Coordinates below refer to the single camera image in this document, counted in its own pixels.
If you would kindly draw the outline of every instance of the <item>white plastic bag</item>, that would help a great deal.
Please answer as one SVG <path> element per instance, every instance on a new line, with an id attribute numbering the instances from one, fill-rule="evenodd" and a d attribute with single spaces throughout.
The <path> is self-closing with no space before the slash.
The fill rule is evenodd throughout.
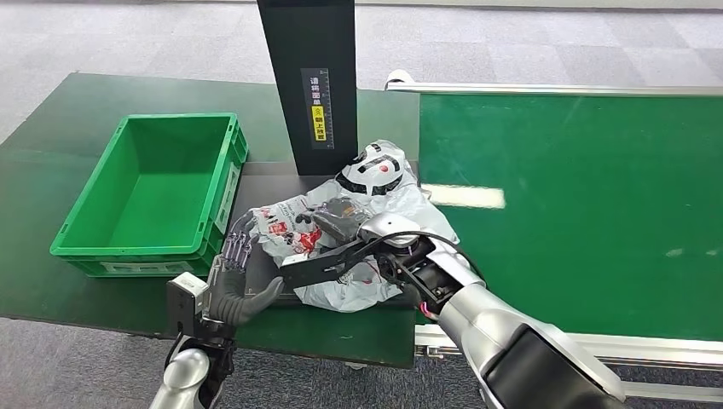
<path id="1" fill-rule="evenodd" d="M 442 212 L 417 186 L 404 151 L 382 140 L 367 145 L 334 179 L 307 194 L 249 210 L 252 213 L 250 234 L 258 237 L 258 243 L 274 258 L 276 265 L 281 265 L 288 256 L 316 256 L 322 246 L 334 247 L 338 241 L 304 215 L 332 198 L 350 198 L 369 215 L 383 211 L 397 213 L 457 241 Z M 372 257 L 356 264 L 339 282 L 309 285 L 294 292 L 304 304 L 343 313 L 369 308 L 401 293 L 381 278 Z"/>

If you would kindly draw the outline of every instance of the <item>printed plastic bag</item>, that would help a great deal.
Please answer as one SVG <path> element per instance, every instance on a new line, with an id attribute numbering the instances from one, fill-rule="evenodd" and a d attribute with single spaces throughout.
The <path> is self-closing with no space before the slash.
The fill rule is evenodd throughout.
<path id="1" fill-rule="evenodd" d="M 288 256 L 313 257 L 353 240 L 358 227 L 382 211 L 405 216 L 457 241 L 441 211 L 417 186 L 404 151 L 389 141 L 367 145 L 333 179 L 305 195 L 251 209 L 246 230 L 281 265 Z M 342 279 L 294 290 L 305 304 L 350 313 L 401 293 L 379 275 L 372 257 Z"/>

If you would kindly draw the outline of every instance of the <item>yellow label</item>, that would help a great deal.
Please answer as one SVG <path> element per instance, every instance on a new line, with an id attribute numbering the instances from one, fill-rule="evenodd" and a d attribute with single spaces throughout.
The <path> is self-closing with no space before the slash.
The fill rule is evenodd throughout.
<path id="1" fill-rule="evenodd" d="M 327 139 L 327 129 L 324 125 L 324 107 L 318 105 L 311 107 L 311 121 L 314 124 L 314 139 L 316 141 L 325 141 Z"/>

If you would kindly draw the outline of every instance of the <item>black cable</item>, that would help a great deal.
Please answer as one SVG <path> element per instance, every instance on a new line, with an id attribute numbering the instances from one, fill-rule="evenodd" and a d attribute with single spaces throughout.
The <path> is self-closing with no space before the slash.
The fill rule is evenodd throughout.
<path id="1" fill-rule="evenodd" d="M 173 342 L 171 350 L 168 351 L 168 355 L 165 356 L 165 365 L 163 365 L 164 368 L 168 367 L 168 364 L 171 363 L 171 356 L 173 356 L 173 351 L 178 348 L 178 344 L 181 342 L 181 338 L 183 338 L 183 331 L 178 332 L 178 335 L 176 336 L 176 341 Z"/>
<path id="2" fill-rule="evenodd" d="M 480 279 L 482 279 L 485 282 L 485 285 L 487 284 L 487 280 L 484 279 L 484 274 L 482 274 L 482 270 L 479 269 L 477 264 L 465 253 L 462 248 L 457 245 L 455 242 L 453 242 L 450 239 L 447 239 L 446 237 L 440 236 L 439 234 L 435 233 L 429 233 L 429 232 L 421 232 L 421 231 L 414 231 L 414 230 L 408 230 L 406 232 L 395 232 L 395 233 L 389 233 L 385 236 L 382 236 L 378 239 L 375 239 L 374 241 L 370 241 L 367 245 L 364 245 L 361 249 L 357 250 L 352 257 L 359 256 L 360 254 L 365 254 L 367 251 L 373 249 L 374 247 L 382 244 L 385 240 L 393 239 L 395 237 L 399 236 L 424 236 L 431 239 L 437 239 L 439 241 L 444 242 L 445 244 L 449 245 L 453 249 L 455 249 L 458 253 L 460 253 L 467 262 L 470 263 L 471 269 L 475 272 L 476 275 L 479 276 Z"/>

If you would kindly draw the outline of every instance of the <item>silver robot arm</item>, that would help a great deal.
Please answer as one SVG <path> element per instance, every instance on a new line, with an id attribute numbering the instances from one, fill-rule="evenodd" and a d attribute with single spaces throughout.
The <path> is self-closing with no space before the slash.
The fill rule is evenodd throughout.
<path id="1" fill-rule="evenodd" d="M 620 378 L 555 325 L 517 311 L 487 289 L 450 244 L 408 219 L 383 213 L 359 236 L 390 280 L 412 285 L 466 357 L 492 409 L 624 408 Z M 433 233 L 421 229 L 421 233 Z"/>

